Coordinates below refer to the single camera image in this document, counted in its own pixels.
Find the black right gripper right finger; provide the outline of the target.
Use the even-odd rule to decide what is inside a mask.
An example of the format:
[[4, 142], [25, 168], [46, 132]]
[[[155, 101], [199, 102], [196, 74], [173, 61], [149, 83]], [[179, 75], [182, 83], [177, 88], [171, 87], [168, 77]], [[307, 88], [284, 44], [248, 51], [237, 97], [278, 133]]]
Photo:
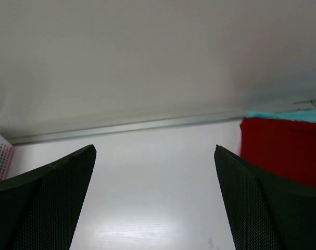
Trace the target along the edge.
[[236, 249], [316, 249], [316, 189], [218, 145], [214, 161]]

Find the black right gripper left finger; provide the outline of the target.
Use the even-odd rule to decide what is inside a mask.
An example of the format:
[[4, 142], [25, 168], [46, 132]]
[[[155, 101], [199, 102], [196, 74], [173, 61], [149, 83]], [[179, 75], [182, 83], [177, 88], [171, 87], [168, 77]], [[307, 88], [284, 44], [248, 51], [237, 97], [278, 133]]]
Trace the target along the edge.
[[69, 249], [95, 160], [87, 145], [0, 181], [0, 249]]

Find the dark red t shirt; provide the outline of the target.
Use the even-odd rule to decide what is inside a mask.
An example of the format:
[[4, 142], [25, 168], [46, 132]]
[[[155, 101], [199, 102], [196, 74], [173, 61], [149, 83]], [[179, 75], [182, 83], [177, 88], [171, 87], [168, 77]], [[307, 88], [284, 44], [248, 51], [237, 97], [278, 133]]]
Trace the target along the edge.
[[316, 188], [316, 123], [245, 118], [240, 156], [288, 180]]

